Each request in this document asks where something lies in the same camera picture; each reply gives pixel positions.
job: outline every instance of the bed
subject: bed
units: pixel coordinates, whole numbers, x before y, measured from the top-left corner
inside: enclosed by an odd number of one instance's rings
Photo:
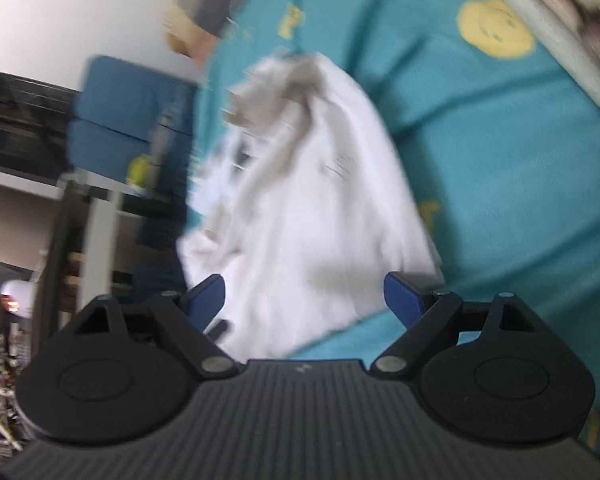
[[[214,1],[224,22],[201,0],[189,1],[195,16],[176,0],[170,20],[173,46],[197,60],[215,49],[197,96],[190,186],[244,70],[276,49],[323,53],[382,115],[446,286],[477,301],[515,291],[592,371],[583,440],[600,453],[598,106],[503,0]],[[184,32],[204,38],[198,56]],[[386,312],[299,356],[368,364],[403,330]]]

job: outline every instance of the pillow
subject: pillow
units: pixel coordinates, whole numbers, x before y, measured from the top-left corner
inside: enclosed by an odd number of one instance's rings
[[[173,0],[167,11],[167,43],[202,67],[243,0]]]
[[[556,6],[547,6],[542,0],[505,1],[600,107],[600,49],[596,48],[596,41],[600,36],[600,23],[597,30],[593,31],[595,34],[590,35],[585,44],[580,38],[579,24],[571,20],[567,20],[567,23],[563,21],[565,16],[571,15],[571,11],[562,4],[556,13]]]

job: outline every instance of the teal fabric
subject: teal fabric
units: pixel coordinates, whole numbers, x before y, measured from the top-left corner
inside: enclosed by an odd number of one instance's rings
[[[280,46],[330,57],[376,104],[416,200],[439,206],[448,288],[515,291],[592,371],[600,415],[600,110],[541,45],[503,60],[463,40],[466,1],[247,0],[200,92],[194,146],[204,158],[216,145],[249,65]],[[304,22],[284,40],[289,3]],[[369,363],[402,332],[385,313],[299,357]]]

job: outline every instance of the white wall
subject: white wall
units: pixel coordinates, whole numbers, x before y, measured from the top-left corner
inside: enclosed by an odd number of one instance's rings
[[[169,0],[0,0],[0,72],[80,89],[85,61],[107,54],[195,79],[164,42]]]

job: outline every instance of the black shelf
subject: black shelf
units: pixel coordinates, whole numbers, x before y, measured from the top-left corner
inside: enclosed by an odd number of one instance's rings
[[[76,95],[0,73],[0,171],[53,184],[69,170],[66,130]]]

